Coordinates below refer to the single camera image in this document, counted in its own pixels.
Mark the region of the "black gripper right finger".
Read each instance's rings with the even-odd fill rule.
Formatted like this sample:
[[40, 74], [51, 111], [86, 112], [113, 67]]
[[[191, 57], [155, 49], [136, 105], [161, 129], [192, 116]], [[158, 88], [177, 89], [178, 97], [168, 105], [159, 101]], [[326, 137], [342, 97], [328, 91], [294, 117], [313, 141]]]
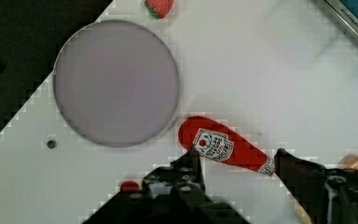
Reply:
[[279, 148], [274, 156], [275, 174], [301, 205], [318, 205], [324, 195], [321, 164], [302, 160]]

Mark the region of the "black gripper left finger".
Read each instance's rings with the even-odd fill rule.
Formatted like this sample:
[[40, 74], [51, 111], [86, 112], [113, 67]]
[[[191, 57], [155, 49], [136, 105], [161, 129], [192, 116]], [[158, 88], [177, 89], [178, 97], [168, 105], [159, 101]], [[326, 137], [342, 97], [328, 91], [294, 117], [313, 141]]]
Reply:
[[190, 149], [183, 156], [172, 161], [169, 166], [160, 166], [146, 175], [142, 181], [142, 190], [153, 198], [168, 195], [176, 187], [196, 187], [205, 191], [200, 155]]

